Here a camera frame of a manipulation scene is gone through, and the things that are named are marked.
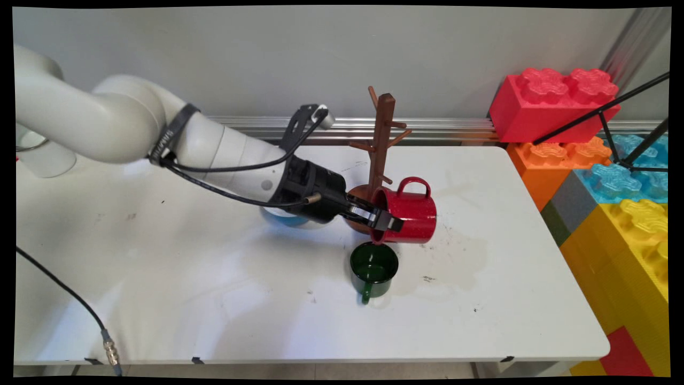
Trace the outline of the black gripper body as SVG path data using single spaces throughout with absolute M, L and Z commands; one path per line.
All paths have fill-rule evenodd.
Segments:
M 327 224 L 349 208 L 345 180 L 323 166 L 292 156 L 286 161 L 283 177 L 269 202 L 291 204 L 320 194 L 312 204 L 285 207 L 284 211 L 318 224 Z

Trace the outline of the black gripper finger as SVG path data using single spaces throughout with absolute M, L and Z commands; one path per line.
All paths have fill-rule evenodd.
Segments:
M 400 232 L 404 220 L 393 216 L 389 211 L 371 206 L 350 205 L 342 212 L 344 219 L 365 226 L 371 230 Z
M 381 211 L 379 207 L 367 200 L 362 199 L 356 195 L 347 194 L 346 200 L 348 203 L 347 212 L 351 214 L 376 214 Z

